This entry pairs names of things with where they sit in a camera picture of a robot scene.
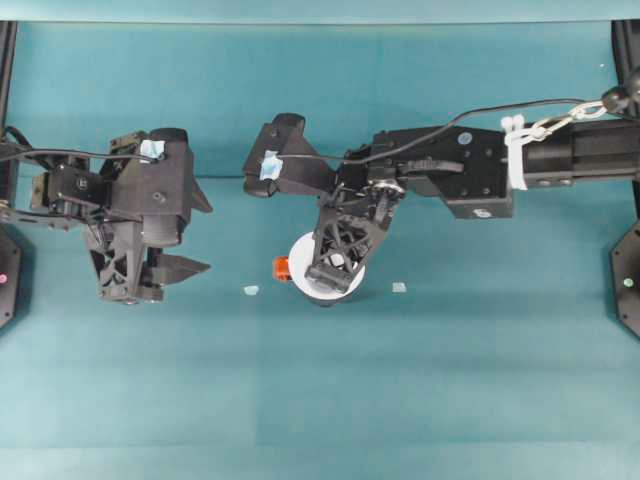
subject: mounting plate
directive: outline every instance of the mounting plate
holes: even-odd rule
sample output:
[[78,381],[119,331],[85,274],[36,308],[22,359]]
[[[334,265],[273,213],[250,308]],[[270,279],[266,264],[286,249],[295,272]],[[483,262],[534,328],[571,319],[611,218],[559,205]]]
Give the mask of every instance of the mounting plate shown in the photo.
[[0,228],[0,328],[13,318],[22,250]]
[[640,337],[640,221],[611,251],[618,318]]

